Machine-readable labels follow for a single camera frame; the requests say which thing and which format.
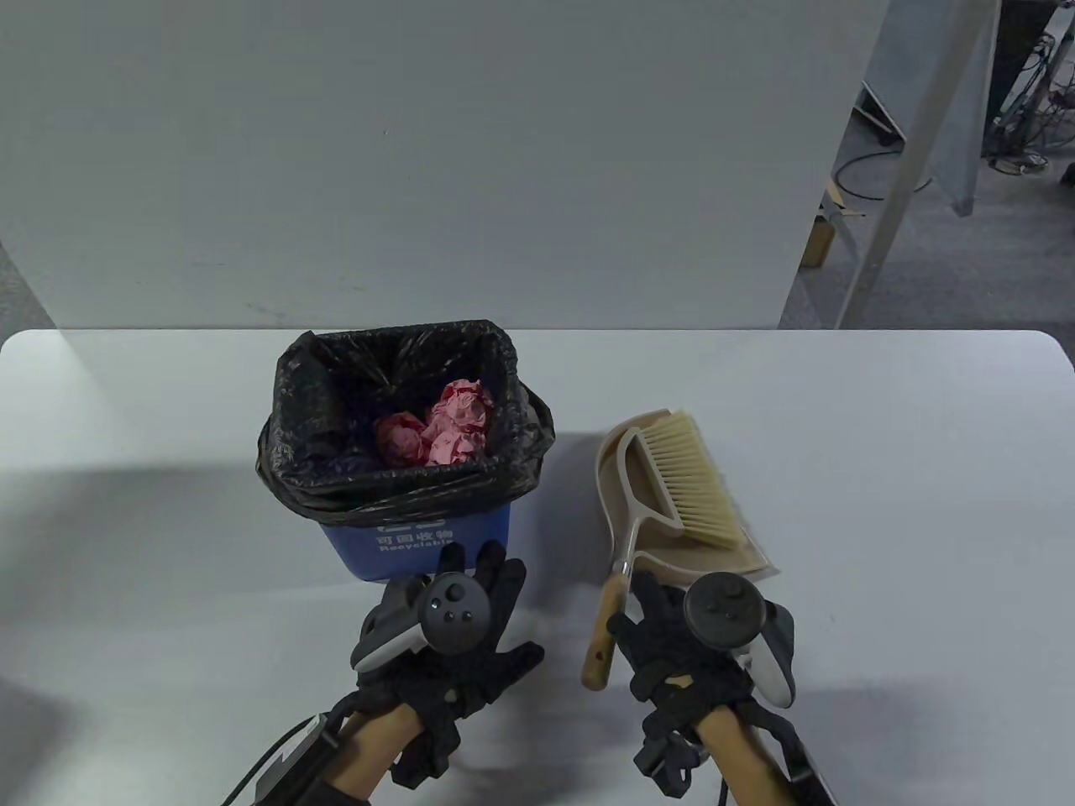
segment gray carpet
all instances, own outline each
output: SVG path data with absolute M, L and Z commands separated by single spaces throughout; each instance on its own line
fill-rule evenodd
M 20 330 L 52 327 L 48 314 L 0 245 L 0 344 Z
M 852 121 L 836 165 L 879 150 Z M 974 215 L 959 218 L 935 186 L 916 195 L 865 308 L 863 328 L 1031 329 L 1056 337 L 1075 357 L 1075 189 L 1059 184 L 1075 149 L 1050 155 L 1037 175 L 1005 176 L 983 163 Z M 895 159 L 860 162 L 842 179 L 884 196 Z M 880 204 L 848 197 L 864 218 L 848 219 L 860 248 Z M 799 273 L 780 322 L 830 326 L 854 265 L 837 241 L 823 269 Z

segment metal frame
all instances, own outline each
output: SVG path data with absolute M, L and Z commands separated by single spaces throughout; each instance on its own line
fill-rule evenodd
M 876 285 L 885 258 L 888 257 L 895 241 L 895 234 L 914 196 L 918 177 L 926 169 L 930 150 L 963 77 L 978 41 L 978 34 L 989 20 L 990 14 L 998 15 L 999 10 L 1000 0 L 958 0 L 956 14 L 948 30 L 947 46 L 941 54 L 926 95 L 907 131 L 895 179 L 870 236 L 870 244 L 858 261 L 851 285 L 836 316 L 835 328 L 854 328 L 861 321 L 870 292 Z

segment cable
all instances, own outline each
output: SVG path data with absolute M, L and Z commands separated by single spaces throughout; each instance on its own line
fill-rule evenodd
M 889 154 L 903 154 L 903 152 L 902 150 L 873 152 L 871 154 L 863 154 L 861 157 L 855 157 L 854 159 L 849 159 L 844 164 L 842 164 L 840 168 L 836 169 L 836 172 L 832 175 L 832 181 L 835 183 L 836 187 L 838 187 L 841 190 L 843 190 L 848 196 L 854 196 L 856 199 L 863 199 L 865 201 L 885 201 L 885 197 L 884 196 L 880 196 L 880 197 L 877 197 L 877 196 L 865 196 L 864 193 L 857 193 L 857 192 L 855 192 L 854 190 L 849 189 L 846 185 L 844 185 L 844 183 L 842 183 L 840 181 L 840 175 L 844 171 L 846 171 L 848 168 L 850 168 L 851 165 L 854 165 L 856 162 L 862 162 L 862 161 L 868 160 L 868 159 L 873 159 L 874 157 L 886 157 Z M 918 187 L 915 188 L 915 192 L 917 193 L 919 190 L 924 190 L 927 187 L 929 187 L 929 185 L 930 185 L 931 182 L 933 182 L 932 178 L 927 179 L 921 185 L 919 185 Z
M 269 759 L 271 759 L 273 754 L 284 746 L 285 742 L 287 742 L 295 734 L 297 734 L 299 731 L 301 731 L 303 728 L 310 724 L 311 719 L 313 719 L 313 717 L 306 717 L 301 722 L 299 722 L 299 724 L 297 724 L 290 731 L 288 731 L 278 739 L 276 739 L 273 743 L 273 746 L 270 747 L 268 750 L 266 750 L 264 754 L 260 759 L 258 759 L 257 763 L 253 767 L 250 767 L 250 772 L 244 775 L 243 779 L 235 785 L 235 788 L 231 790 L 231 794 L 229 794 L 227 797 L 224 798 L 224 803 L 221 803 L 220 806 L 231 806 L 231 804 L 235 802 L 235 798 L 243 793 L 244 789 L 246 789 L 246 785 L 249 783 L 250 780 L 254 778 L 254 776 L 257 775 L 258 772 L 261 769 L 261 767 L 263 767 L 266 763 L 268 763 Z

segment black glove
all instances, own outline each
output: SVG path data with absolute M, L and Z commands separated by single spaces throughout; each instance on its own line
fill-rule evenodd
M 642 605 L 642 621 L 635 623 L 620 613 L 608 619 L 607 627 L 634 670 L 631 693 L 657 706 L 642 722 L 645 744 L 634 759 L 643 775 L 664 794 L 682 797 L 690 788 L 690 769 L 702 761 L 694 725 L 727 705 L 743 722 L 768 731 L 780 745 L 797 804 L 832 806 L 832 796 L 791 723 L 755 701 L 754 681 L 730 652 L 706 647 L 690 631 L 683 611 L 684 591 L 662 587 L 649 572 L 634 575 L 631 591 Z M 686 688 L 668 682 L 688 675 L 691 682 Z M 727 797 L 722 783 L 719 803 Z
M 356 710 L 383 714 L 400 703 L 418 714 L 426 730 L 415 738 L 392 766 L 392 780 L 408 789 L 426 778 L 439 778 L 448 768 L 448 755 L 459 747 L 457 719 L 465 719 L 494 702 L 504 690 L 518 682 L 545 657 L 545 650 L 527 642 L 507 652 L 498 652 L 515 609 L 527 570 L 521 560 L 505 560 L 499 543 L 486 543 L 478 552 L 474 578 L 488 593 L 489 630 L 477 647 L 455 656 L 443 656 L 425 647 L 417 653 L 404 652 L 386 665 L 358 676 Z M 462 571 L 462 546 L 444 547 L 439 574 Z M 416 577 L 414 585 L 430 580 Z
M 634 575 L 631 592 L 642 605 L 642 621 L 622 613 L 608 619 L 608 632 L 624 652 L 634 677 L 631 693 L 658 706 L 642 723 L 649 738 L 679 731 L 697 740 L 693 725 L 720 705 L 750 700 L 754 683 L 730 652 L 706 647 L 687 627 L 684 591 L 663 587 L 649 572 Z M 690 676 L 684 688 L 666 680 Z

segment white table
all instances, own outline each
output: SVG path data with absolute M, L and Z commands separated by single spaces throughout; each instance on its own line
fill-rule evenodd
M 0 802 L 216 804 L 352 686 L 375 586 L 254 475 L 295 332 L 23 333 L 0 352 Z M 1061 803 L 1075 374 L 1038 333 L 513 333 L 559 438 L 513 510 L 515 637 L 545 664 L 452 771 L 377 804 L 658 803 L 626 664 L 577 683 L 605 536 L 601 435 L 692 412 L 783 573 L 791 717 L 855 804 Z M 713 771 L 686 803 L 712 803 Z

